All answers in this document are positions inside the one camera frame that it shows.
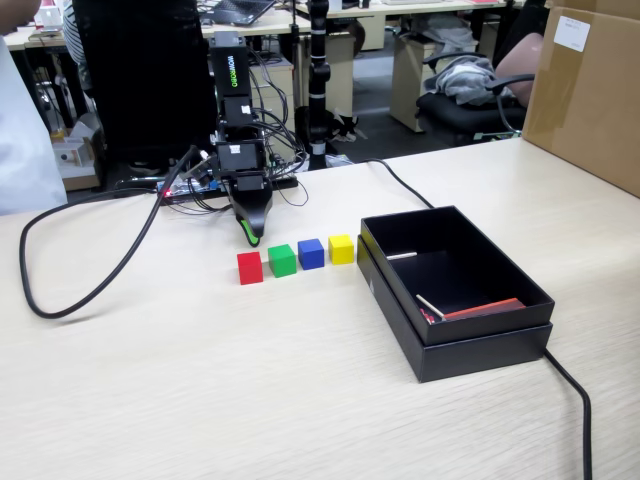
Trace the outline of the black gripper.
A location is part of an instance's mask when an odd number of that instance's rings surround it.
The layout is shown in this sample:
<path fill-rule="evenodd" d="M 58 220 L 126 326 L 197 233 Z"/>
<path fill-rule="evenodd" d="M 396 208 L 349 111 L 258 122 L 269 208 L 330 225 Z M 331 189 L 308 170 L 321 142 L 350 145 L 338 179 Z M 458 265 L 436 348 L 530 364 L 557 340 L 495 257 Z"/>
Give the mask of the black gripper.
<path fill-rule="evenodd" d="M 236 221 L 252 248 L 260 245 L 273 204 L 273 190 L 265 188 L 265 168 L 265 147 L 261 140 L 216 145 L 215 176 L 231 193 Z"/>

